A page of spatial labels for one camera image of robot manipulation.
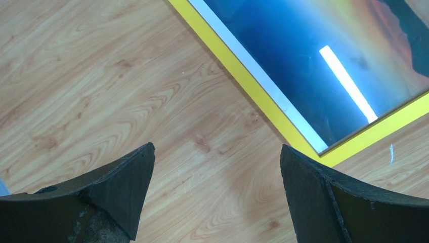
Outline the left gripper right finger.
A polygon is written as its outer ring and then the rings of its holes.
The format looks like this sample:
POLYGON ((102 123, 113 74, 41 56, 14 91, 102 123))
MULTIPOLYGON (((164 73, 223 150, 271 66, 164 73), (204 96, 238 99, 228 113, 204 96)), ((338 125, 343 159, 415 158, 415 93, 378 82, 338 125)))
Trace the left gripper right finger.
POLYGON ((327 167, 288 145, 281 175, 298 242, 428 242, 428 200, 327 167))

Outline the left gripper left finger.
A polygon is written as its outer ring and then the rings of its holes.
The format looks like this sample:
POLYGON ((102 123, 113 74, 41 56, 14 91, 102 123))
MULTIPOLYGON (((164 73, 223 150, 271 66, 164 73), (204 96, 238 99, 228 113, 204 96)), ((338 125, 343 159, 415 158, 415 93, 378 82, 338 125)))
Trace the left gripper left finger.
POLYGON ((152 178, 147 143, 73 179, 1 197, 1 242, 130 242, 152 178))

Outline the yellow wooden picture frame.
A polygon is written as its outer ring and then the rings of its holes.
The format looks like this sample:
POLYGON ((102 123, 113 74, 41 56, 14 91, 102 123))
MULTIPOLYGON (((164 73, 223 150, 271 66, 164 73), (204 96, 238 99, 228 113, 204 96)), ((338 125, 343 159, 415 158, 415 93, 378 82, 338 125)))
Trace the yellow wooden picture frame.
POLYGON ((428 95, 424 94, 422 97, 410 102, 389 116, 379 120, 368 129, 343 142, 338 147, 323 155, 318 154, 286 116, 286 113, 291 113, 292 109, 281 109, 274 102, 254 78, 255 75, 246 69, 244 63, 233 53, 232 48, 224 43, 224 40, 218 36, 216 31, 212 29, 194 6, 189 1, 171 1, 170 3, 290 145, 326 166, 333 167, 338 165, 379 140, 428 114, 428 95))

